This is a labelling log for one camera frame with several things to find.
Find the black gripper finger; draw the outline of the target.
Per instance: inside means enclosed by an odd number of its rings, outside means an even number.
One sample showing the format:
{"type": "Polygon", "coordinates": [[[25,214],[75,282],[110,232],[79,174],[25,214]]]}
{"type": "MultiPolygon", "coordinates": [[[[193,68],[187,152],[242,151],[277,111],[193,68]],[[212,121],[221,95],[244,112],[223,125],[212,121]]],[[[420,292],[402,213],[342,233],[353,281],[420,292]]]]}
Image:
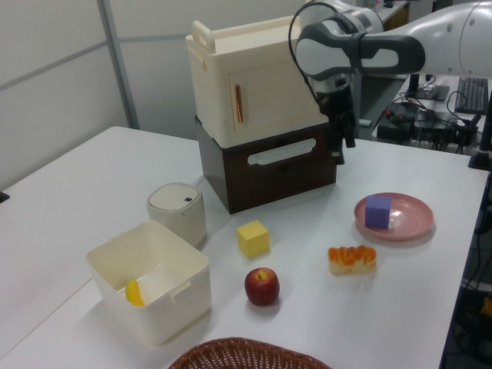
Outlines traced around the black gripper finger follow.
{"type": "Polygon", "coordinates": [[[342,136],[348,148],[355,147],[356,118],[352,110],[346,110],[340,115],[342,136]]]}
{"type": "Polygon", "coordinates": [[[324,136],[326,149],[331,153],[334,163],[336,165],[343,165],[343,135],[341,134],[338,116],[334,116],[329,119],[327,127],[324,129],[324,136]]]}

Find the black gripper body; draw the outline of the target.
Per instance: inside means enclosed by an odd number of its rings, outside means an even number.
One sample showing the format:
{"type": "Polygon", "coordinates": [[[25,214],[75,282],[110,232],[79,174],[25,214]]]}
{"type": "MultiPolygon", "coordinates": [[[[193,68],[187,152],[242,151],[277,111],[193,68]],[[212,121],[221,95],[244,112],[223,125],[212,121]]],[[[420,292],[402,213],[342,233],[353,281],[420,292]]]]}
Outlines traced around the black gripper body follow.
{"type": "Polygon", "coordinates": [[[351,75],[337,74],[323,81],[312,79],[311,84],[320,112],[326,115],[328,120],[338,116],[340,125],[340,115],[344,111],[352,110],[354,112],[351,75]]]}

